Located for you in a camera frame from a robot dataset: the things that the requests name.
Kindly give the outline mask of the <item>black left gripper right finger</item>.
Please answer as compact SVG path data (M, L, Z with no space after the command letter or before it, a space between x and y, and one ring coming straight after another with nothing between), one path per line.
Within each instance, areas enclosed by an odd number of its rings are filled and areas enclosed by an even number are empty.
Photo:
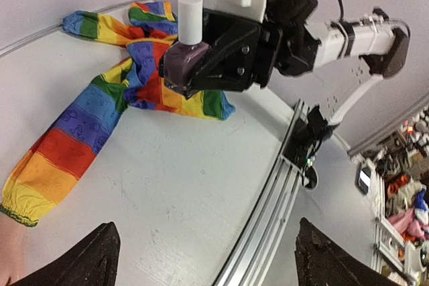
M395 285L352 257L305 217L300 219L294 254L299 286Z

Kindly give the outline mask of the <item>purple nail polish bottle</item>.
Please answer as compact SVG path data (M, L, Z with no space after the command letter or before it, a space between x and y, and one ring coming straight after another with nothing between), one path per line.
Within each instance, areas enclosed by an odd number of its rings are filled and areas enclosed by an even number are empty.
M159 75L168 89L186 95L192 69L208 52L210 46L205 42L186 45L178 40L168 48L160 60Z

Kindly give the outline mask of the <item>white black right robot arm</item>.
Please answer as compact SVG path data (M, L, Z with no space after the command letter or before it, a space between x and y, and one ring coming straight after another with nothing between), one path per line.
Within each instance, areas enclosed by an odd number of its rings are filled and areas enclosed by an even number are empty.
M273 70L298 77L328 63L357 57L369 78L343 102L328 106L337 126L375 84L403 68L409 26L380 8L356 21L308 23L317 0L178 0L178 40L162 58L159 73L170 90L191 98L204 90L242 92L267 86Z

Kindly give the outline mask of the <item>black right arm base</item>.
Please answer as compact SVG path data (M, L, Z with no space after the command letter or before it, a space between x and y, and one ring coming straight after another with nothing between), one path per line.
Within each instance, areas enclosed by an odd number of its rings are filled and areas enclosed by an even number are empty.
M314 157L322 143L329 139L338 123L329 123L321 114L320 106L315 105L307 114L307 121L294 130L292 143L294 144L294 164L303 168L307 160Z

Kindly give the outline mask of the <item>mannequin hand with forearm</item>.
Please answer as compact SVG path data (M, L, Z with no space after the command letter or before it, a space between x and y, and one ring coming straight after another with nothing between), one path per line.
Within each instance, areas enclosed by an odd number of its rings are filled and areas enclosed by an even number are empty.
M1 286L11 285L24 275L23 240L26 227L1 214Z

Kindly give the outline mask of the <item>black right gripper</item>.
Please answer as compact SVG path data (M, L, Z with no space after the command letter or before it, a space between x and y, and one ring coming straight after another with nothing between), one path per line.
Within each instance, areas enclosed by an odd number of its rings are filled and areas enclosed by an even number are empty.
M203 9L202 42L210 48L193 67L182 95L203 90L243 92L252 84L266 86L283 31L273 23Z

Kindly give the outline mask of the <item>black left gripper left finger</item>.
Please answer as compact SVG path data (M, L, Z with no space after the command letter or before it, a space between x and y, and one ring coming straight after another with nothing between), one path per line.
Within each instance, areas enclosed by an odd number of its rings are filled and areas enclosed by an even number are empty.
M114 286L120 247L115 223L102 223L61 257L14 284Z

